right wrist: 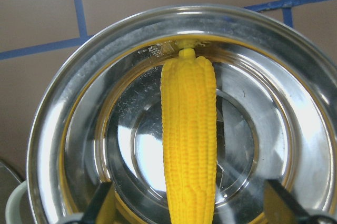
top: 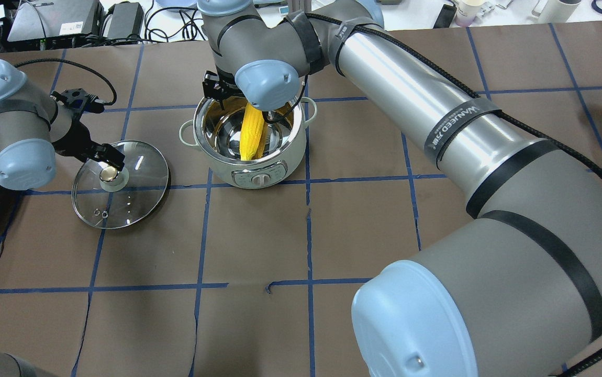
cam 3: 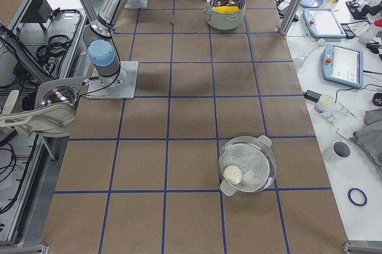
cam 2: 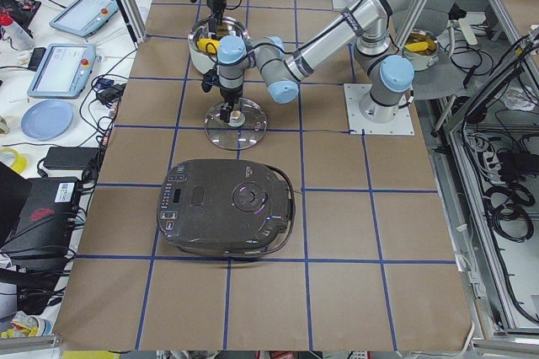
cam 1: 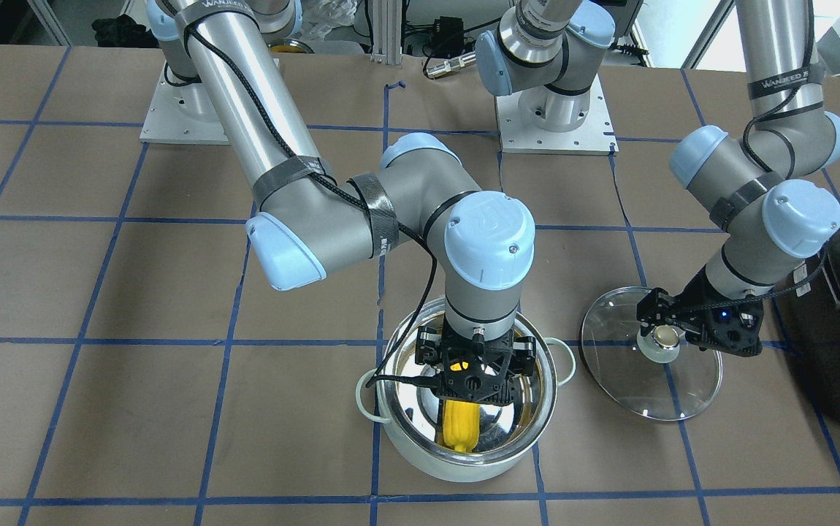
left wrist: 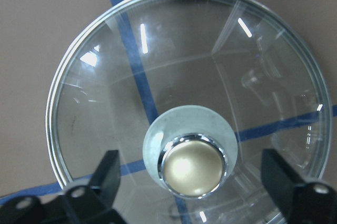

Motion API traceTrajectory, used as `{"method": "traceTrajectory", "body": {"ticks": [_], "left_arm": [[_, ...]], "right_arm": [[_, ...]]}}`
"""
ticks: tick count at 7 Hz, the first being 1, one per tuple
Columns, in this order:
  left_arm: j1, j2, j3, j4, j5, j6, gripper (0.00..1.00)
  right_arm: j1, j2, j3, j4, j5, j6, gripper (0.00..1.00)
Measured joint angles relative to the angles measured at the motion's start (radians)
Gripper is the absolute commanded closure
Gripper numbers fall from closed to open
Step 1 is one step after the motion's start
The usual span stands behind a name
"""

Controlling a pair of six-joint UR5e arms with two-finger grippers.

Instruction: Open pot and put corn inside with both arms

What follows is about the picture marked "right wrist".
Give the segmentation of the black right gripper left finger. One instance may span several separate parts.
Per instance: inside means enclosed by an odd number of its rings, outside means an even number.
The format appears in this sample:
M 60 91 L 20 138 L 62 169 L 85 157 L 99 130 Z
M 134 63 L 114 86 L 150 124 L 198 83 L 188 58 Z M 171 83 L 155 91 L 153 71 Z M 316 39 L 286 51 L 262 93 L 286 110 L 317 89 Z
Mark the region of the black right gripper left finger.
M 114 223 L 116 216 L 115 189 L 112 182 L 101 183 L 83 216 L 82 223 Z

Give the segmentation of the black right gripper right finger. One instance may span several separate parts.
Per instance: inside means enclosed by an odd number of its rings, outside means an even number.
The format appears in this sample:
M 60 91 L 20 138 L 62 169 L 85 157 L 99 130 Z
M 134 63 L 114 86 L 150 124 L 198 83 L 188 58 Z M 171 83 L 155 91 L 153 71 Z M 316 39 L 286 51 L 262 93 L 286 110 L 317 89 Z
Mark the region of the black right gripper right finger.
M 309 213 L 274 179 L 264 182 L 264 214 L 268 223 L 308 223 Z

